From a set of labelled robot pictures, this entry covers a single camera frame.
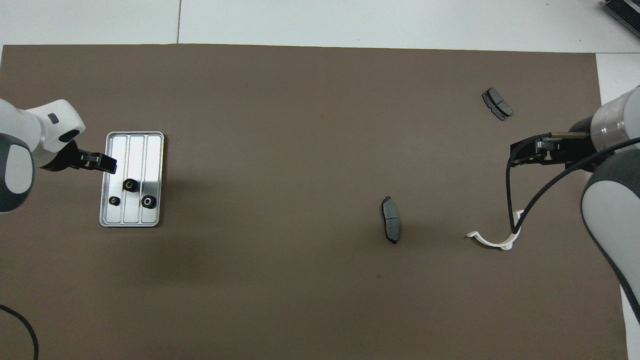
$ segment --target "brown table surface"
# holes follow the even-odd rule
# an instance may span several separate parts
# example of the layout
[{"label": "brown table surface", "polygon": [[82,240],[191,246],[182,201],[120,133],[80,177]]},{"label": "brown table surface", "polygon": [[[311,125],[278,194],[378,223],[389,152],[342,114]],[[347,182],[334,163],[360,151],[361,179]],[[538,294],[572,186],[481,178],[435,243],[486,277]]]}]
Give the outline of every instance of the brown table surface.
[{"label": "brown table surface", "polygon": [[[624,359],[618,283],[585,231],[586,176],[513,250],[509,144],[599,107],[593,54],[243,45],[5,46],[0,98],[66,99],[166,135],[162,221],[98,223],[101,174],[38,170],[0,218],[0,303],[41,359]],[[481,93],[515,115],[501,122]],[[516,208],[561,165],[513,171]],[[395,200],[390,244],[380,203]],[[0,358],[31,344],[0,314]]]}]

